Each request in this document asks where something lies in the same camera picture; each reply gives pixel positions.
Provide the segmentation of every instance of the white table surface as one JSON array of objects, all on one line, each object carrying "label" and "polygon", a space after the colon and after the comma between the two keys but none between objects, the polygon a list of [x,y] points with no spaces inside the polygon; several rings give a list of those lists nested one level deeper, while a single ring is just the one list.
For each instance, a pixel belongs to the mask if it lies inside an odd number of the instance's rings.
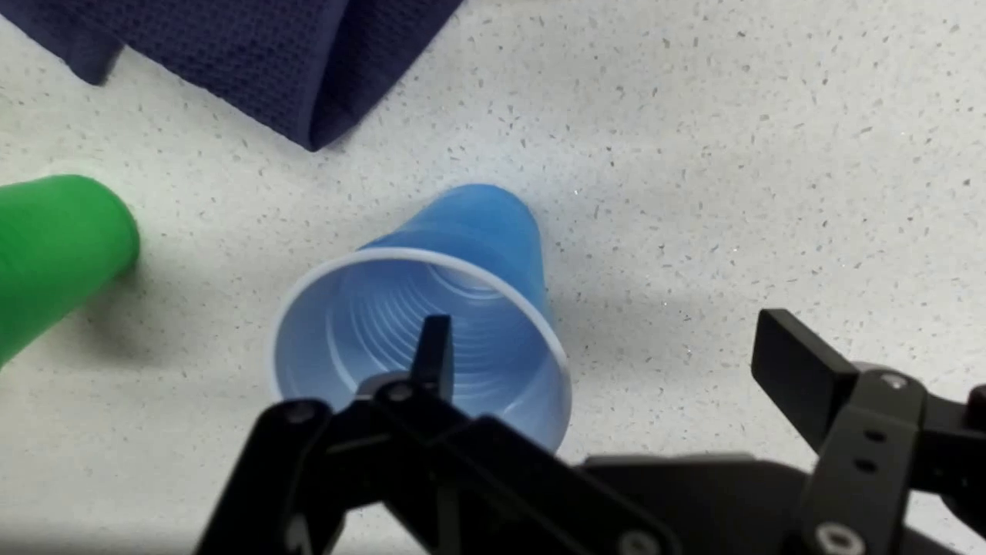
[{"label": "white table surface", "polygon": [[[587,452],[811,450],[748,380],[755,313],[963,397],[986,367],[986,6],[469,0],[307,153],[126,51],[107,87],[0,22],[0,182],[90,171],[126,284],[0,374],[0,553],[188,553],[268,397],[283,293],[450,179],[539,213]],[[343,553],[417,553],[388,515]],[[986,553],[918,499],[912,523]]]}]

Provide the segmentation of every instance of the screw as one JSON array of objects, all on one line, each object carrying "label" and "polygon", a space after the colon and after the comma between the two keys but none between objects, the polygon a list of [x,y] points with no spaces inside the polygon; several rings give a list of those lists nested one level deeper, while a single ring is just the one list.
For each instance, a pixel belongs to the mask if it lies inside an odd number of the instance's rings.
[{"label": "screw", "polygon": [[388,397],[392,397],[396,404],[403,404],[406,397],[413,397],[413,389],[403,385],[403,382],[398,382],[398,385],[388,390]]},{"label": "screw", "polygon": [[813,537],[826,555],[866,555],[864,537],[839,521],[820,523]]},{"label": "screw", "polygon": [[287,423],[291,423],[291,425],[302,425],[302,423],[307,423],[314,412],[316,412],[314,404],[296,404],[296,406],[287,412]]},{"label": "screw", "polygon": [[618,537],[618,555],[661,555],[661,545],[650,534],[645,531],[626,531]]},{"label": "screw", "polygon": [[901,377],[901,374],[885,374],[882,380],[896,390],[905,389],[905,377]]},{"label": "screw", "polygon": [[986,427],[986,385],[978,385],[963,404],[963,423],[975,427]]}]

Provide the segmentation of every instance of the cup rim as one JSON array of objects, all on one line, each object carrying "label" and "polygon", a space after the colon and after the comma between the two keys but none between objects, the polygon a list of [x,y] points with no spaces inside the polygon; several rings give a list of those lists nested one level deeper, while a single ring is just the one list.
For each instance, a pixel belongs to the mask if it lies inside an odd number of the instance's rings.
[{"label": "cup rim", "polygon": [[548,317],[526,299],[521,296],[521,290],[515,290],[511,284],[504,284],[499,274],[475,265],[475,262],[465,262],[465,260],[456,260],[456,257],[446,257],[446,253],[435,253],[435,249],[420,249],[420,246],[363,246],[363,249],[355,249],[343,260],[330,260],[330,262],[321,262],[314,265],[312,272],[305,272],[294,290],[282,299],[282,307],[278,307],[278,317],[270,320],[270,330],[268,330],[268,377],[270,377],[270,393],[278,401],[283,401],[283,389],[278,382],[278,337],[282,337],[282,324],[287,320],[291,307],[296,306],[296,299],[314,285],[316,280],[336,274],[336,272],[344,272],[351,265],[363,265],[363,262],[424,262],[424,265],[438,265],[438,268],[446,268],[446,272],[462,272],[465,276],[475,276],[482,280],[484,285],[495,290],[499,296],[504,296],[531,324],[534,330],[541,337],[541,342],[548,346],[552,356],[556,356],[556,367],[563,380],[569,380],[569,371],[568,371],[568,352],[556,333],[556,325],[548,324]]}]

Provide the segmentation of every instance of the white speckled surface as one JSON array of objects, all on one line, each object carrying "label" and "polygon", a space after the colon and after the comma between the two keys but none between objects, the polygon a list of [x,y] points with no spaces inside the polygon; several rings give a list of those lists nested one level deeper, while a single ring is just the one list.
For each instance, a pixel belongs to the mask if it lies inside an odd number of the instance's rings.
[{"label": "white speckled surface", "polygon": [[[90,171],[143,272],[0,374],[0,553],[182,553],[260,406],[278,299],[456,174],[539,213],[563,456],[811,452],[747,377],[755,312],[961,397],[986,367],[986,6],[470,0],[307,153],[122,55],[105,88],[0,22],[0,182]],[[385,515],[343,553],[417,553]],[[986,553],[918,503],[912,521]]]}]

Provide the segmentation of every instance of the dark blue cloth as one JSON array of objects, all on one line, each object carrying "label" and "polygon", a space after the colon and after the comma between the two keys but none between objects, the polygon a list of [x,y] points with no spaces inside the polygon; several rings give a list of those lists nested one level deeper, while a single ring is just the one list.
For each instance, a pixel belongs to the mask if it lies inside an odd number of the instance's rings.
[{"label": "dark blue cloth", "polygon": [[351,130],[462,0],[0,0],[102,82],[122,45],[321,148]]}]

